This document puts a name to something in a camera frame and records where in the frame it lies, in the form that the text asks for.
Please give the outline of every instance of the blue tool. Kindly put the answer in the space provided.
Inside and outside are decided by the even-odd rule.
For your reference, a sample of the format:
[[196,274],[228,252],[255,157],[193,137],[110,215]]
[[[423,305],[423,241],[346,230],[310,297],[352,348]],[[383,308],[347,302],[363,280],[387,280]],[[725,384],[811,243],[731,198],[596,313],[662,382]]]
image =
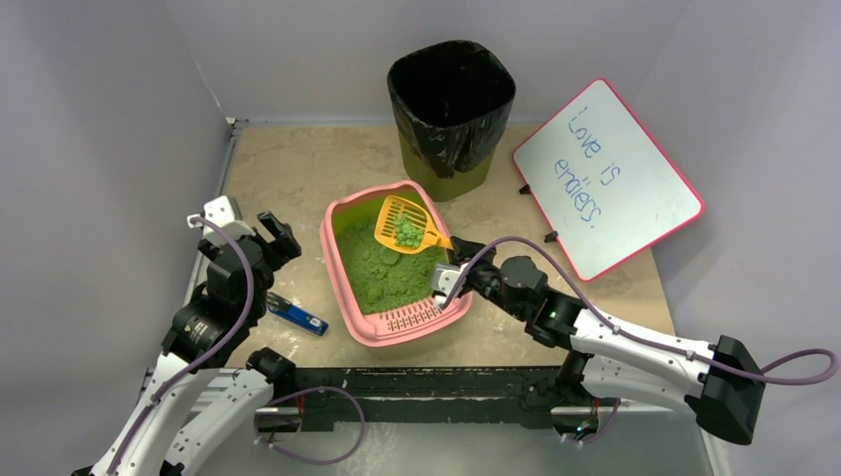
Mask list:
[[266,294],[269,312],[316,335],[324,335],[329,324],[274,293]]

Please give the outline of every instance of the beige tabletop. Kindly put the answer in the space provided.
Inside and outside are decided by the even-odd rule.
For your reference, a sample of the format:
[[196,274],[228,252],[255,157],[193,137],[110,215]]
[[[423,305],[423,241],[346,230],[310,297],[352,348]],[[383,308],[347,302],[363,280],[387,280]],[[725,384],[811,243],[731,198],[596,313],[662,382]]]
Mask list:
[[[509,127],[485,183],[438,205],[453,235],[483,243],[508,235],[541,242],[550,231],[534,199],[517,193],[524,183],[511,160],[514,148],[535,128]],[[460,320],[412,342],[369,348],[351,337],[324,266],[318,226],[331,201],[406,178],[394,126],[252,126],[243,131],[225,192],[236,197],[250,223],[257,223],[258,212],[271,210],[292,225],[303,255],[275,274],[272,291],[323,318],[330,327],[318,337],[267,314],[231,356],[229,366],[242,366],[249,354],[265,346],[301,367],[528,366],[562,362],[563,351],[532,341],[522,323],[478,297]],[[559,246],[543,246],[564,269],[570,269]],[[549,264],[524,245],[501,245],[496,263],[523,254],[531,256],[549,275],[554,287],[570,293]],[[674,334],[650,250],[582,286],[605,311]]]

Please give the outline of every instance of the yellow scoop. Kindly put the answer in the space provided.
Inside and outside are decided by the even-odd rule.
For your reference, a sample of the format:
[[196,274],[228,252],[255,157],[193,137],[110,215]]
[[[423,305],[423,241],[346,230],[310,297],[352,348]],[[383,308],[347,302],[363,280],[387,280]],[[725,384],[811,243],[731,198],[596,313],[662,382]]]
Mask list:
[[407,255],[420,253],[430,246],[452,249],[449,238],[441,235],[426,210],[396,195],[387,196],[383,202],[374,238],[381,245]]

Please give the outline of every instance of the whiteboard surface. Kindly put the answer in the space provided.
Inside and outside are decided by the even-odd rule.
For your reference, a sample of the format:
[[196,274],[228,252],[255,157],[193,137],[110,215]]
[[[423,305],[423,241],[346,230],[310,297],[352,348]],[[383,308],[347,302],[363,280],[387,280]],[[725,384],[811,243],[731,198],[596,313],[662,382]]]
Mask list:
[[514,152],[576,274],[592,280],[703,212],[703,201],[604,79]]

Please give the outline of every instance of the gray wall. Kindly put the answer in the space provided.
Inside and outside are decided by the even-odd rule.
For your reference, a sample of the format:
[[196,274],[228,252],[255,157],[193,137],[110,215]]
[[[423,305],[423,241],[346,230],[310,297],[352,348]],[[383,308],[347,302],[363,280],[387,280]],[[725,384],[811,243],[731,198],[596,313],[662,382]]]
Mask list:
[[[839,24],[833,0],[695,0],[634,104],[708,205],[655,248],[676,327],[740,337],[761,364],[841,351]],[[839,377],[768,388],[754,444],[730,448],[734,474],[838,474],[839,401]]]
[[0,5],[0,461],[66,476],[180,306],[227,126],[164,0]]
[[391,117],[386,73],[452,39],[494,52],[512,117],[545,119],[596,76],[629,100],[688,0],[168,0],[227,116]]

